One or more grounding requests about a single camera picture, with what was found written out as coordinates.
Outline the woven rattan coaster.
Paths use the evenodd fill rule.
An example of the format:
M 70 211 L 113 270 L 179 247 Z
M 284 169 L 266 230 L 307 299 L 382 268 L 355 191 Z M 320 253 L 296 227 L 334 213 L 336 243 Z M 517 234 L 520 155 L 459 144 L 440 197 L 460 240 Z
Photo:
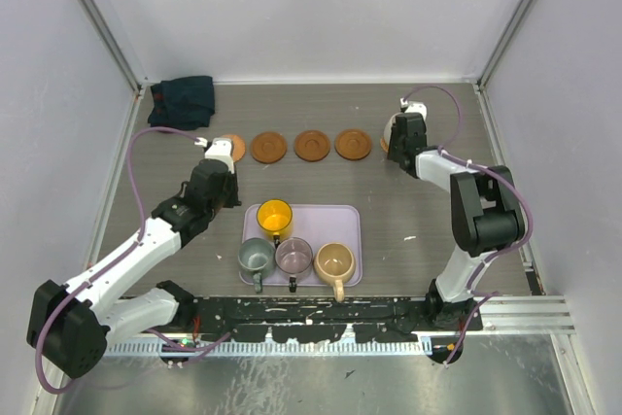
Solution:
M 383 150 L 386 154 L 388 153 L 389 148 L 388 148 L 388 145 L 387 145 L 387 143 L 386 143 L 386 141 L 385 141 L 384 137 L 381 137 L 381 138 L 380 138 L 380 147 L 381 147 L 381 149 L 382 149 L 382 150 Z
M 237 134 L 225 134 L 223 138 L 227 138 L 232 143 L 232 159 L 234 162 L 241 160 L 246 153 L 246 143 L 242 137 Z

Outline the brown wooden saucer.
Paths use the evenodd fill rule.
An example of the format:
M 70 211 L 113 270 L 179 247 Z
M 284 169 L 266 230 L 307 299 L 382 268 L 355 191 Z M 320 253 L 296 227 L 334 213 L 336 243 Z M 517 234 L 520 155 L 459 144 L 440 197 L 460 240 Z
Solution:
M 347 160 L 361 160 L 371 152 L 372 141 L 366 132 L 350 128 L 336 136 L 334 147 L 337 153 Z
M 258 134 L 251 143 L 251 154 L 255 161 L 272 164 L 287 153 L 286 139 L 278 132 L 265 131 Z
M 305 130 L 294 140 L 295 154 L 304 161 L 317 162 L 330 152 L 330 140 L 320 130 Z

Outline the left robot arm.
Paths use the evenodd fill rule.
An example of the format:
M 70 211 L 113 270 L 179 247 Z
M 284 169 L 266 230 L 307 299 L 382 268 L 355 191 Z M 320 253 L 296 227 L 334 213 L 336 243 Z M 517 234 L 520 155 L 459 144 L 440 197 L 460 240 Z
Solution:
M 36 371 L 49 361 L 67 377 L 90 372 L 112 345 L 147 329 L 173 333 L 191 328 L 194 296 L 167 280 L 147 293 L 126 291 L 164 259 L 202 234 L 218 212 L 240 205 L 235 167 L 204 159 L 172 197 L 160 202 L 139 230 L 108 257 L 59 285 L 49 280 L 35 292 L 26 335 L 36 353 Z

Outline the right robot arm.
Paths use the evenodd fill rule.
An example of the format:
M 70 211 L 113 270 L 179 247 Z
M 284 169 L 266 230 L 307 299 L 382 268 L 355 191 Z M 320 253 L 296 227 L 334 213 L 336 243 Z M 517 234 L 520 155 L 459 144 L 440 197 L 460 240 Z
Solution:
M 430 146 L 422 114 L 394 115 L 387 132 L 388 159 L 450 197 L 456 247 L 426 294 L 428 323 L 446 331 L 460 321 L 461 310 L 475 297 L 492 260 L 525 238 L 525 212 L 507 167 L 479 166 Z

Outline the white ceramic mug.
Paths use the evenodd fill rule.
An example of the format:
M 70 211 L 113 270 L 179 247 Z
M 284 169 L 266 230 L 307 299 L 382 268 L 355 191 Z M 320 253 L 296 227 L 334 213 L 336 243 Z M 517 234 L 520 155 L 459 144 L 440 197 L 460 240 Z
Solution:
M 396 119 L 396 114 L 393 114 L 387 121 L 387 123 L 385 124 L 384 130 L 383 130 L 383 136 L 388 148 L 390 148 L 390 142 L 391 142 L 391 136 L 392 136 L 392 129 L 393 129 L 393 124 L 395 123 L 395 119 Z

